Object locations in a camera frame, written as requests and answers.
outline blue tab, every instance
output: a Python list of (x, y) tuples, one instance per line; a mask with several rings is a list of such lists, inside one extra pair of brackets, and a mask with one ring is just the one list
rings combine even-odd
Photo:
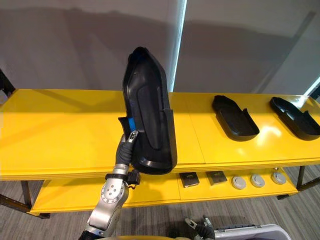
[(129, 126), (130, 126), (130, 131), (132, 132), (132, 131), (136, 130), (136, 124), (135, 124), (134, 118), (129, 117), (128, 122), (129, 122)]

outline gray carpet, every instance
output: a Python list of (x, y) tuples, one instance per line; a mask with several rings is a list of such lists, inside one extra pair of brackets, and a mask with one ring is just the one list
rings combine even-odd
[[(290, 167), (286, 172), (296, 183), (299, 169)], [(320, 167), (308, 166), (304, 181), (318, 176)], [(32, 199), (40, 187), (41, 181), (30, 182)], [(0, 193), (23, 202), (20, 182), (0, 182)], [(170, 229), (177, 228), (182, 237), (191, 238), (195, 233), (186, 226), (184, 218), (199, 220), (205, 214), (215, 227), (272, 223), (284, 228), (293, 240), (320, 240), (319, 199), (320, 185), (284, 200), (272, 196), (126, 208), (115, 234), (167, 236)], [(78, 239), (89, 215), (90, 212), (55, 213), (50, 219), (39, 219), (0, 206), (0, 239)]]

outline wall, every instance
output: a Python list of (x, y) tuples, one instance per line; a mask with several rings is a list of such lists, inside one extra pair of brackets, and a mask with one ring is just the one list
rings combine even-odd
[(303, 94), (319, 53), (318, 0), (189, 0), (175, 91)]
[[(146, 46), (171, 76), (179, 4), (0, 1), (0, 68), (17, 88), (119, 90), (129, 53)], [(319, 69), (318, 0), (187, 2), (175, 91), (303, 94)]]
[(170, 74), (170, 0), (0, 2), (0, 68), (16, 88), (120, 90), (128, 55), (147, 47)]

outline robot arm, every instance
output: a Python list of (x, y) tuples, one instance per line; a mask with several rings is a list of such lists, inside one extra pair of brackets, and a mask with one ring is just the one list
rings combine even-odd
[(105, 176), (98, 204), (92, 211), (80, 240), (94, 240), (111, 237), (119, 220), (121, 208), (129, 195), (130, 184), (140, 183), (139, 172), (129, 171), (132, 150), (138, 131), (133, 131), (127, 141), (122, 136), (116, 151), (115, 166), (112, 173)]

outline small black box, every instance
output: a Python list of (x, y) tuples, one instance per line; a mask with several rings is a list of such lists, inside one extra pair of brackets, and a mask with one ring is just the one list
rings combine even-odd
[(182, 185), (184, 188), (188, 188), (199, 184), (199, 179), (195, 172), (180, 173), (180, 178), (182, 180)]
[(217, 185), (227, 181), (223, 171), (207, 171), (206, 175), (209, 178), (211, 185)]

